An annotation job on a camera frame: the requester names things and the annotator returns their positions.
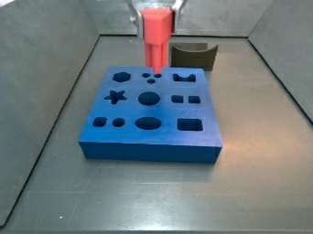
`dark gray object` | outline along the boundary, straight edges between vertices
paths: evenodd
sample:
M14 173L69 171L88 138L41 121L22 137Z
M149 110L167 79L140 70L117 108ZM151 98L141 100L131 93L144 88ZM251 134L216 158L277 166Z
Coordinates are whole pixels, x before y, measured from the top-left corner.
M170 67L212 70L218 47L207 48L207 43L171 43Z
M311 0L275 0L248 40L313 122L311 12Z
M311 231L306 117L246 39L172 38L182 41L219 45L207 73L223 140L216 164L85 160L79 131L104 66L143 64L136 37L101 37L4 231Z
M14 206L97 33L79 0L0 8L0 226Z
M170 7L174 0L135 1L136 9ZM178 21L178 35L247 37L273 0L188 0ZM135 35L124 0L81 0L101 35Z

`hole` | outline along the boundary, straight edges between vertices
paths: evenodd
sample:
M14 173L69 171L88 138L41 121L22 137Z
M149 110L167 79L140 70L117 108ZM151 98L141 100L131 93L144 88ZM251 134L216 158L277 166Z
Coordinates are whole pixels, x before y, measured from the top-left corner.
M180 82L195 82L195 76L191 74L188 77L180 77L178 74L172 74L172 80Z
M199 96L190 96L188 97L188 103L200 103L200 98Z
M161 122L153 117L141 117L135 121L135 126L143 130L153 130L161 126Z
M148 80L147 80L147 83L148 83L148 84L153 84L153 83L155 83L155 80L153 80L153 79L148 79Z
M199 119L178 119L178 129L180 131L203 131L202 121Z
M115 80L116 82L121 83L125 82L131 79L131 74L128 74L127 72L120 72L113 74L112 76L112 80Z
M92 126L93 127L104 127L107 123L107 118L104 117L96 117L92 120Z
M151 106L151 105L155 105L160 101L160 96L155 92L147 91L139 95L137 101L143 105Z
M171 96L171 102L182 103L183 102L183 97L180 95L172 95Z
M147 78L147 77L149 77L149 74L148 73L143 73L141 77Z
M127 100L125 97L123 97L123 91L109 91L109 95L104 97L104 100L111 100L111 103L115 105L119 101Z
M112 125L116 127L116 128L120 128L123 125L124 125L124 120L123 118L117 118L112 121Z

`small circular hole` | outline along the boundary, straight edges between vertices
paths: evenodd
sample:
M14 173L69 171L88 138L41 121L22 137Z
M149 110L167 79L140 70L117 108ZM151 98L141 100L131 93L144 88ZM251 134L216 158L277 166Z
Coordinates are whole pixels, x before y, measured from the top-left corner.
M120 128L123 125L124 125L124 120L123 118L117 118L112 121L112 125L116 127L116 128Z
M149 76L148 73L143 73L143 74L141 74L141 77L144 77L144 78L147 78L148 76Z
M148 84L153 84L153 83L155 83L155 80L153 80L153 79L148 79L148 80L147 80L147 83L148 83Z

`star-shaped hole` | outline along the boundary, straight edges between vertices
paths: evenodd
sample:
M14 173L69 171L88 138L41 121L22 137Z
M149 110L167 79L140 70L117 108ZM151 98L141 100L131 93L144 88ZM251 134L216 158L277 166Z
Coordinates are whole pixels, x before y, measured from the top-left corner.
M111 100L111 103L115 105L119 102L119 100L121 101L127 100L127 98L123 97L123 93L124 90L123 91L111 90L109 95L104 97L104 100Z

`circular hole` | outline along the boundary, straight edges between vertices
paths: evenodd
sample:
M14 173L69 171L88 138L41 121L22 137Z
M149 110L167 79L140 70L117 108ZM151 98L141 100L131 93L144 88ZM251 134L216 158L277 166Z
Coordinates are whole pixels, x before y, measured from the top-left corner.
M151 106L151 105L155 105L160 101L160 96L152 91L145 91L139 95L137 101L143 105Z
M135 126L141 130L153 130L161 126L161 122L153 117L141 117L135 121Z
M155 79L148 79L148 80L147 80L147 83L148 83L148 84L153 84L153 83L155 83Z
M112 121L112 125L116 127L116 128L120 128L123 125L124 125L124 120L123 118L117 118Z
M141 74L141 77L144 77L144 78L147 78L148 76L149 76L148 73L143 73L143 74Z

